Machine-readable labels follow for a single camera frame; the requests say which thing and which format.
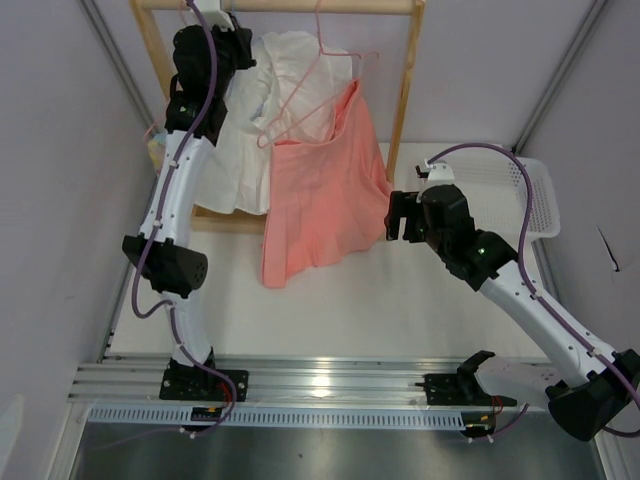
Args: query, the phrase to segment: plastic basket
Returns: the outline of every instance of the plastic basket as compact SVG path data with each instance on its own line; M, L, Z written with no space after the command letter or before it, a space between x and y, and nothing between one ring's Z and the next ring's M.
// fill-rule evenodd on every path
M555 237L560 233L560 212L549 171L538 160L518 158L533 184L533 211L527 239ZM527 192L518 167L506 157L475 152L454 152L444 160L469 201L469 211L477 228L506 235L520 233Z

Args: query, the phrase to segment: white garment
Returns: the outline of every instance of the white garment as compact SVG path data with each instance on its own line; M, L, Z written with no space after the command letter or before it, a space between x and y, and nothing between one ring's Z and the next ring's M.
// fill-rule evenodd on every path
M262 39L271 56L278 79L279 105L282 108L309 67L318 58L318 39L307 32L287 32L281 35L267 33ZM347 53L344 50L326 46L324 50L327 53ZM329 140L327 136L333 132L335 101L329 101L326 105L318 107L323 102L338 96L352 78L351 57L322 55L285 108L282 118L274 122L269 133L276 137L304 119L302 123L279 136L278 140L326 142ZM317 110L308 118L304 118L314 109Z
M240 209L257 215L269 210L271 146L258 147L258 137L278 116L316 59L318 40L306 32L268 33L252 45L252 53L257 65L237 71L227 90L227 116L215 157L205 166L196 192L196 204L215 212L232 213ZM261 143L264 145L269 138L336 96L351 75L350 57L321 57ZM326 141L333 130L333 103L328 102L278 140Z

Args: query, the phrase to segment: black mounting bracket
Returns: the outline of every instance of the black mounting bracket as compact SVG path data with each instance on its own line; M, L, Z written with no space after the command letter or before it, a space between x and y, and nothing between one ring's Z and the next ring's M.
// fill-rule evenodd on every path
M215 368L213 351L204 362L204 365ZM219 370L236 386L236 401L244 402L249 388L249 372L247 370ZM222 387L223 380L210 375L196 366L186 366L169 361L162 376L160 386L161 400L224 402L227 400Z
M125 235L122 240L122 251L129 261L138 265L147 239L140 234L137 237ZM171 239L165 242L154 241L142 267L142 276L151 282L156 292L177 293L187 298L193 290L204 283L207 276L207 256L178 247Z
M496 431L496 417L480 412L462 412L465 429L460 433L467 438L482 438Z
M640 355L634 350L613 354L613 364L634 389L640 384ZM570 388L564 382L547 387L549 412L569 435L588 442L631 402L631 395L609 369Z
M465 394L458 383L456 373L428 373L424 375L424 382L416 383L422 387L427 395L428 405L447 407L491 407L491 396L479 388L472 395ZM515 407L518 402L513 398L500 397L505 407Z

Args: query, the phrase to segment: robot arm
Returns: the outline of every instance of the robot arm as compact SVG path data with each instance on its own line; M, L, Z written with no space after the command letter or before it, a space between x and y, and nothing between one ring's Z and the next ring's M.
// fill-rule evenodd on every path
M467 199L453 185L451 168L442 163L427 168L417 168L425 180L420 191L391 194L387 240L398 238L400 219L406 218L404 240L429 244L451 274L509 314L555 366L522 365L483 351L461 365L459 383L471 380L488 395L547 408L569 434L590 440L630 401L625 387L594 352L613 363L634 388L640 381L640 357L633 350L617 353L541 288L532 294L515 250L497 234L475 228ZM595 350L587 350L562 327L543 301Z
M162 171L139 234L125 236L122 242L124 253L134 265L140 266L144 257L141 275L161 294L160 304L167 307L170 321L173 319L177 344L163 378L162 399L218 400L221 395L216 380L198 368L215 368L198 290L207 274L207 257L188 245L197 182L205 164L217 154L215 145L227 112L224 94L236 70L255 65L251 30L241 28L232 15L229 21L233 28L214 26L209 39L196 25L174 37L173 59L178 74L171 81L166 111L168 133ZM210 40L215 49L210 49ZM212 52L217 56L215 65ZM238 385L246 385L247 372L224 372ZM242 401L244 388L237 390Z

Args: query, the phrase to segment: wooden post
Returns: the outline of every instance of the wooden post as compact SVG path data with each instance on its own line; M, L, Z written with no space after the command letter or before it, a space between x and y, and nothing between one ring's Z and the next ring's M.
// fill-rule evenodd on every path
M174 3L176 8L178 8L178 2L174 1ZM156 19L153 16L153 12L143 6L142 0L129 0L129 4L131 5L131 10L133 10L133 16L138 23L138 28L142 34L144 45L147 47L153 69L156 71L156 76L162 87L162 92L165 98L168 99L171 77L173 77L173 67L171 66L167 50L164 47Z
M217 213L196 205L191 215L191 228L198 232L262 234L266 221L266 215L251 215L242 210L229 214Z
M391 183L393 183L394 180L398 151L400 150L400 142L402 141L402 128L404 127L404 117L407 113L409 91L411 90L411 81L413 80L413 70L416 64L422 16L425 6L426 0L414 0L413 11L411 12L407 53L404 60L404 74L402 75L402 81L400 83L396 114L393 119L393 131L391 132L391 144L389 145L389 156L387 157L387 179Z

